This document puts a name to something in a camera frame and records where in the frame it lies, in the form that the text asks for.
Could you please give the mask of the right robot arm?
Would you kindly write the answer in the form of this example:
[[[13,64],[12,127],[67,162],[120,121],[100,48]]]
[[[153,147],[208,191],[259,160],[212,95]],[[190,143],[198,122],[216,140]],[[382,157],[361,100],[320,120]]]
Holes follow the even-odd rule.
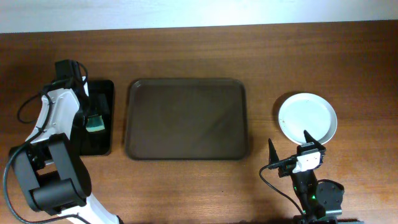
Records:
[[[341,204],[345,188],[330,179],[318,179],[315,169],[323,164],[326,147],[315,140],[307,131],[303,132],[305,143],[297,146],[297,152],[286,159],[280,160],[272,140],[269,144],[269,163],[262,167],[277,169],[280,178],[289,176],[299,203],[275,188],[268,181],[265,183],[290,200],[300,214],[293,217],[294,223],[338,223],[337,216],[342,214]]]

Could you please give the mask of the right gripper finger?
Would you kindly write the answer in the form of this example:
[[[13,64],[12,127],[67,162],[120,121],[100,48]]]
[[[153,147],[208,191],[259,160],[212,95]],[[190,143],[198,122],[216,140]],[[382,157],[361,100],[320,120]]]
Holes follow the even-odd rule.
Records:
[[[279,162],[279,157],[277,155],[276,149],[273,145],[271,138],[268,139],[268,146],[269,146],[269,164],[274,164]]]
[[[315,140],[309,133],[307,130],[303,131],[304,133],[304,137],[307,143],[312,142],[313,145],[317,148],[317,149],[323,149],[323,145],[320,144],[317,140]]]

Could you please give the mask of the pale blue plate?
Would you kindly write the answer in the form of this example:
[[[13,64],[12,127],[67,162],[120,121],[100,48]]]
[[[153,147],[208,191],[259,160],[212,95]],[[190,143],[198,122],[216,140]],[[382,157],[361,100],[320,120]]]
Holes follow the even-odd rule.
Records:
[[[313,93],[297,93],[280,106],[278,123],[283,134],[296,144],[306,143],[304,131],[325,144],[335,135],[338,119],[334,108],[324,98]]]

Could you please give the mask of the green and yellow sponge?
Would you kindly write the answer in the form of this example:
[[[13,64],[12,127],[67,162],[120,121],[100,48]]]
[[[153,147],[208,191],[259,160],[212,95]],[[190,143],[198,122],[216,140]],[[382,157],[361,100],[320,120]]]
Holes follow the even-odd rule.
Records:
[[[104,121],[101,115],[93,115],[88,118],[86,130],[89,133],[95,133],[105,129]]]

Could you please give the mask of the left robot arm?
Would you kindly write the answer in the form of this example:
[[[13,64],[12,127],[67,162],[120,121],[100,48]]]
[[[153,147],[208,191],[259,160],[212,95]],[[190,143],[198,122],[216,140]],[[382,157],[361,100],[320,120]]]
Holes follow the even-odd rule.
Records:
[[[110,153],[114,83],[90,80],[76,60],[56,62],[55,73],[38,93],[32,132],[10,150],[4,173],[15,174],[28,206],[47,213],[48,222],[120,224],[94,196],[81,159]]]

